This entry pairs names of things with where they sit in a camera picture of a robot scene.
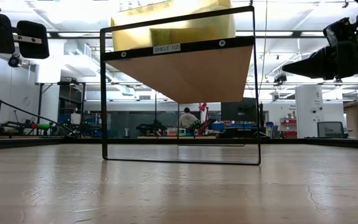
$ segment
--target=shelf underside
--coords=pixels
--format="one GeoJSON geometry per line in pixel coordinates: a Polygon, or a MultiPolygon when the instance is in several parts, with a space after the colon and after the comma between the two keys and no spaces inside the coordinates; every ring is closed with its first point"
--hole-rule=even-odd
{"type": "Polygon", "coordinates": [[[253,37],[181,44],[153,54],[153,47],[107,53],[106,63],[178,103],[241,101],[253,37]]]}

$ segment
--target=person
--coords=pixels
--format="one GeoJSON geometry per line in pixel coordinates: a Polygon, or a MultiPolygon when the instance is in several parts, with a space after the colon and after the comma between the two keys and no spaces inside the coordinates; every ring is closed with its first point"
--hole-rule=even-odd
{"type": "Polygon", "coordinates": [[[190,126],[197,120],[196,116],[190,113],[190,109],[185,108],[185,114],[181,115],[179,118],[179,127],[190,128],[190,126]]]}

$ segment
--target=wooden floor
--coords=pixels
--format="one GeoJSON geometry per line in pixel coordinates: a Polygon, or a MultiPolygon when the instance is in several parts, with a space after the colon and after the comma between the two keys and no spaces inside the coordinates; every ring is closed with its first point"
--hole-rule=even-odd
{"type": "MultiPolygon", "coordinates": [[[[255,159],[255,147],[109,153],[255,159]]],[[[1,149],[0,223],[358,223],[358,149],[274,145],[262,153],[251,167],[104,161],[99,145],[1,149]]]]}

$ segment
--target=label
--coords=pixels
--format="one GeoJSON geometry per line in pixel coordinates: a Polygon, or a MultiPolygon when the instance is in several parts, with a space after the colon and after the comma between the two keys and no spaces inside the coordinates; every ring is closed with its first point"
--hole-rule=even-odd
{"type": "Polygon", "coordinates": [[[170,44],[153,47],[153,54],[164,54],[169,52],[177,52],[180,51],[180,44],[170,44]]]}

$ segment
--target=yellow box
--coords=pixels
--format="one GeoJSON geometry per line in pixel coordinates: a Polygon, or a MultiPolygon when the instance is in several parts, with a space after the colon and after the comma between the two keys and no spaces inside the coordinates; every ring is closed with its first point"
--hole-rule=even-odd
{"type": "MultiPolygon", "coordinates": [[[[111,26],[182,16],[230,8],[230,0],[171,0],[118,12],[111,26]]],[[[157,45],[196,42],[236,36],[233,15],[156,26],[120,30],[112,33],[114,50],[129,50],[157,45]]]]}

